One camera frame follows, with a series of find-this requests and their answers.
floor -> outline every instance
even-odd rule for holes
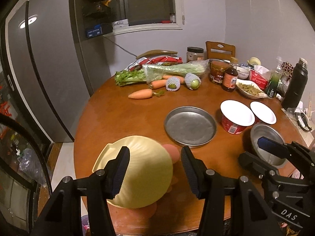
[[[47,163],[53,171],[53,177],[51,179],[51,186],[53,190],[55,190],[59,182],[65,176],[71,176],[73,179],[76,179],[74,172],[73,146],[74,143],[55,143],[53,149],[51,150]],[[46,188],[41,187],[38,200],[38,216],[47,200],[48,191]],[[88,212],[83,204],[83,201],[81,200],[81,216],[87,214]]]
[[[65,176],[71,176],[73,179],[76,179],[76,175],[74,172],[74,161],[73,161],[73,146],[74,143],[63,143],[56,167],[53,173],[53,178],[51,179],[51,186],[53,190],[57,187],[59,182]],[[83,204],[81,199],[81,216],[87,215],[88,211]]]

white tile floor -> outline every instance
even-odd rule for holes
[[[74,143],[63,143],[62,145],[60,154],[57,159],[56,167],[53,173],[53,178],[51,179],[51,185],[53,187],[53,190],[57,187],[59,182],[65,176],[71,176],[73,179],[76,179],[76,175],[74,172],[73,146]],[[86,210],[81,199],[81,216],[87,214],[88,211]]]

wall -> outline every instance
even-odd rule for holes
[[[315,94],[315,32],[294,0],[226,0],[226,43],[236,46],[236,56],[245,62],[258,57],[268,69],[276,57],[292,65],[300,57],[308,61],[308,84],[302,101]]]
[[[128,51],[140,55],[149,50],[178,51],[186,61],[188,46],[205,49],[206,41],[224,41],[226,28],[225,0],[184,0],[183,30],[150,30],[110,37]],[[125,69],[135,60],[104,38],[111,75]]]
[[[130,52],[139,55],[148,50],[179,52],[185,60],[187,46],[205,48],[205,41],[222,41],[236,46],[240,62],[258,57],[269,69],[276,57],[295,65],[300,57],[308,61],[309,81],[302,97],[315,95],[315,32],[294,0],[184,0],[183,30],[152,30],[111,37]],[[104,39],[111,74],[134,61]]]

carrot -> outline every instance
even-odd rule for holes
[[[155,90],[155,89],[158,89],[158,88],[165,87],[166,81],[167,80],[153,81],[153,82],[150,83],[149,88]]]
[[[163,79],[168,79],[168,78],[171,78],[171,77],[177,77],[180,80],[181,84],[184,84],[184,82],[185,82],[184,77],[181,77],[181,76],[177,76],[177,75],[163,75]]]
[[[145,89],[145,90],[138,90],[134,93],[131,93],[128,98],[131,99],[146,99],[151,98],[153,95],[159,97],[164,94],[164,91],[159,91],[158,93],[153,92],[151,89]]]

window sill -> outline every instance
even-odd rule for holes
[[[105,34],[104,37],[132,33],[132,32],[139,32],[139,31],[162,30],[162,29],[182,30],[183,28],[179,26],[178,24],[172,24],[172,23],[171,24],[158,23],[158,24],[129,26],[129,27],[124,27],[124,28],[114,29],[112,33]]]

